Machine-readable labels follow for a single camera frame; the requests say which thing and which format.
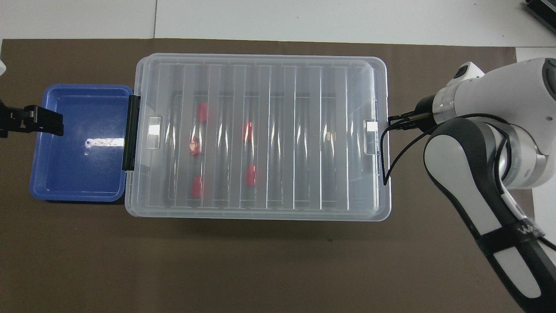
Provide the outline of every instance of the brown mat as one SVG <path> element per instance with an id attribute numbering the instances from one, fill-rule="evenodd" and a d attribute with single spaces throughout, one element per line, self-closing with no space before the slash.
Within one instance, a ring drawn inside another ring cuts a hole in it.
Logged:
<path id="1" fill-rule="evenodd" d="M 388 67 L 390 115 L 458 66 L 515 49 L 218 40 L 4 40 L 0 97 L 40 104 L 51 84 L 133 86 L 154 52 L 358 55 Z M 396 154 L 417 131 L 394 133 Z M 123 204 L 50 203 L 28 185 L 36 136 L 0 139 L 1 312 L 519 312 L 450 202 L 424 143 L 393 173 L 380 223 L 134 218 Z M 529 191 L 519 194 L 532 207 Z"/>

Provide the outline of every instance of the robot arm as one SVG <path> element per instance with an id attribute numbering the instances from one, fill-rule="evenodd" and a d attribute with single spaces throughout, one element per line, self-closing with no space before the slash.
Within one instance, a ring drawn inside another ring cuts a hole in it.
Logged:
<path id="1" fill-rule="evenodd" d="M 549 58 L 487 74 L 468 62 L 436 95 L 390 119 L 398 129 L 439 125 L 424 151 L 429 177 L 527 312 L 556 308 L 556 252 L 508 189 L 535 187 L 554 174 L 555 119 L 556 60 Z"/>

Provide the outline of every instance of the black strap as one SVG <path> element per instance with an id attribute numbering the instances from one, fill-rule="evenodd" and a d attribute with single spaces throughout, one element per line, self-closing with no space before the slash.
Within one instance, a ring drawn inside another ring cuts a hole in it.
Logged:
<path id="1" fill-rule="evenodd" d="M 522 242 L 536 240 L 544 233 L 528 218 L 506 225 L 482 235 L 476 240 L 484 255 L 492 255 L 507 248 L 515 247 Z"/>

